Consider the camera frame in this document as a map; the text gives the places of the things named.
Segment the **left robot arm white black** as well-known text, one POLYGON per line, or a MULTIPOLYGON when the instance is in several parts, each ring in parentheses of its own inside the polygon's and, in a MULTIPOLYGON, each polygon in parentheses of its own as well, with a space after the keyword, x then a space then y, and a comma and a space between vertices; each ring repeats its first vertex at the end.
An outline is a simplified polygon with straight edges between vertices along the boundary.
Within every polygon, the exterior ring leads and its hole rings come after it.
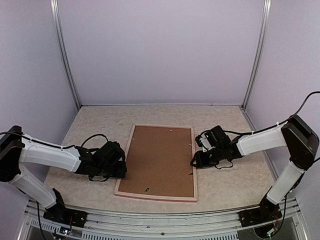
POLYGON ((85 175, 92 182, 110 178, 123 179, 127 173, 125 151, 116 141, 107 141, 100 148, 83 145, 62 146, 24 134, 14 125, 0 134, 0 180, 10 183, 42 205, 57 221, 70 218, 61 194, 48 188, 25 164, 38 164, 85 175))

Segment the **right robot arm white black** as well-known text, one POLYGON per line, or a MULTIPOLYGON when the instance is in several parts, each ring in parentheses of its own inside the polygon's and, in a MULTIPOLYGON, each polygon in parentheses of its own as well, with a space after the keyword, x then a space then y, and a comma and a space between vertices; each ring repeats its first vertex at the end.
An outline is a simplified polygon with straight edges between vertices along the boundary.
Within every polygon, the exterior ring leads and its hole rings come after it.
POLYGON ((287 148, 289 152, 288 165, 255 212, 260 222, 266 222, 275 214, 275 207, 317 161, 320 138, 298 115, 263 130, 238 133, 233 139, 228 134, 220 125, 199 134, 195 141, 201 150, 194 154, 190 165, 197 169, 217 168, 221 161, 232 162, 271 149, 287 148))

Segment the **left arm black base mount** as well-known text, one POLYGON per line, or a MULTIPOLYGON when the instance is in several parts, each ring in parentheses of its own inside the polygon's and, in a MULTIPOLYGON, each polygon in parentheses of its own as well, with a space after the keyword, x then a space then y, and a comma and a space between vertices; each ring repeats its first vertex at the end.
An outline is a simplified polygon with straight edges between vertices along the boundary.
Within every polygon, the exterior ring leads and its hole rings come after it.
POLYGON ((87 216, 88 213, 85 211, 75 210, 58 205, 46 209, 43 214, 43 217, 47 220, 79 228, 84 227, 87 216))

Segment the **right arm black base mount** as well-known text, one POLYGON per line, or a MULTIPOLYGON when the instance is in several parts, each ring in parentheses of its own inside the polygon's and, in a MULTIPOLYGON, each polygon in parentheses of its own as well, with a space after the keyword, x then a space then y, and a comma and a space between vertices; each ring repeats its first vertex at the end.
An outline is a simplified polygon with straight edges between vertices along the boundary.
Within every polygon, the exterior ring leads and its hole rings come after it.
POLYGON ((277 208, 269 209, 257 207, 242 210, 238 213, 238 216, 240 224, 244 228, 280 219, 282 217, 282 212, 277 208))

